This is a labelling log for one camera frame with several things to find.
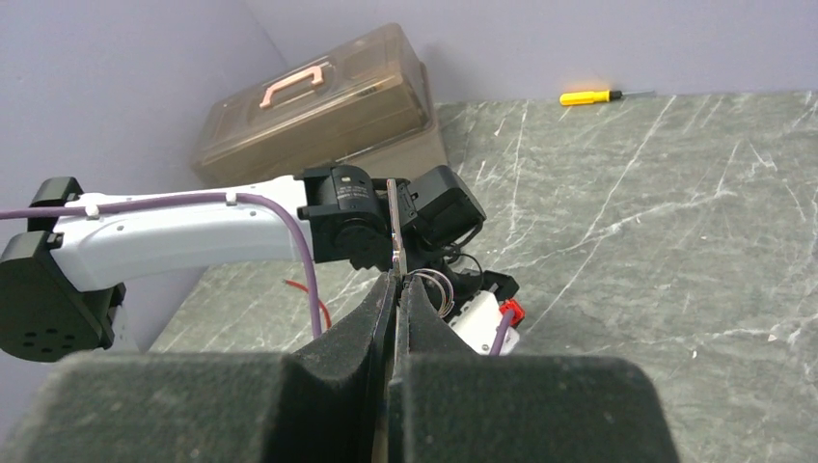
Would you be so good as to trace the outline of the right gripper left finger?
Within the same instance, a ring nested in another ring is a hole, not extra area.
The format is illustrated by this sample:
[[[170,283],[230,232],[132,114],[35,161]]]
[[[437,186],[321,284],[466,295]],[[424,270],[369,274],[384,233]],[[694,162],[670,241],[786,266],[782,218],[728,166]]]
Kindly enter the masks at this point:
[[[292,353],[77,353],[1,447],[5,462],[369,462],[396,276]]]

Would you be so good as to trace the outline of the red cable lock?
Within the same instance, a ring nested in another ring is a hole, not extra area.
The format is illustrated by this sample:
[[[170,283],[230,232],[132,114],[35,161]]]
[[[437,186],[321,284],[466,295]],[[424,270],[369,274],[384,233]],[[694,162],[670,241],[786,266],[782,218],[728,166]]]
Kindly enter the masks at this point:
[[[310,288],[308,286],[305,286],[305,285],[303,285],[303,284],[301,284],[299,282],[296,282],[296,281],[293,281],[293,280],[290,280],[290,279],[284,279],[283,283],[285,285],[287,285],[287,286],[290,286],[292,288],[295,288],[295,289],[298,289],[298,290],[304,292],[308,297],[308,307],[310,308],[310,310],[312,312],[314,311],[314,304],[312,302],[311,292],[310,292]],[[329,329],[329,328],[331,328],[333,326],[333,321],[332,321],[332,317],[330,315],[330,312],[329,312],[327,306],[321,300],[318,300],[316,307],[320,311],[320,314],[322,315],[322,318],[323,318],[322,329],[324,331],[326,331],[327,329]]]

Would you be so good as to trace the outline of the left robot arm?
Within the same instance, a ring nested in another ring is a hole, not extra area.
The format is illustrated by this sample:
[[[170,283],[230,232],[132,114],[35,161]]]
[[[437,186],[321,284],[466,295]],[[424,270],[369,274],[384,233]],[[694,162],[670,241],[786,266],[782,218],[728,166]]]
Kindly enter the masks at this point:
[[[302,263],[315,335],[331,327],[315,268],[395,270],[427,287],[436,313],[482,355],[510,352],[525,310],[509,275],[455,270],[486,215],[449,167],[406,178],[346,165],[238,186],[142,196],[44,181],[1,254],[1,348],[52,363],[70,353],[131,348],[125,283],[168,271],[255,260]]]

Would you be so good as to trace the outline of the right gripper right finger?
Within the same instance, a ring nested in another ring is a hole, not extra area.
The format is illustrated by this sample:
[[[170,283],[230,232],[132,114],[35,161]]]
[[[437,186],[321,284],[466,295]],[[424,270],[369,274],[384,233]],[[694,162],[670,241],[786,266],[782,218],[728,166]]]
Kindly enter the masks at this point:
[[[393,462],[675,462],[657,391],[617,357],[482,356],[401,288],[389,385]]]

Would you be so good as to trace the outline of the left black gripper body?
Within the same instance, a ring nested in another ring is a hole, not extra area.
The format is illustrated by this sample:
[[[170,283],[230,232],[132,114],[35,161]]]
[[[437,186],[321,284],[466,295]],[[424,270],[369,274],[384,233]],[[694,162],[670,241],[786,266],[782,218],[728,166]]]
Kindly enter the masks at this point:
[[[477,269],[455,270],[452,264],[460,259],[470,260]],[[499,302],[503,302],[513,298],[519,290],[519,285],[512,276],[484,270],[479,261],[471,255],[456,255],[454,259],[445,259],[441,272],[452,285],[455,307],[462,307],[480,291],[491,292]]]

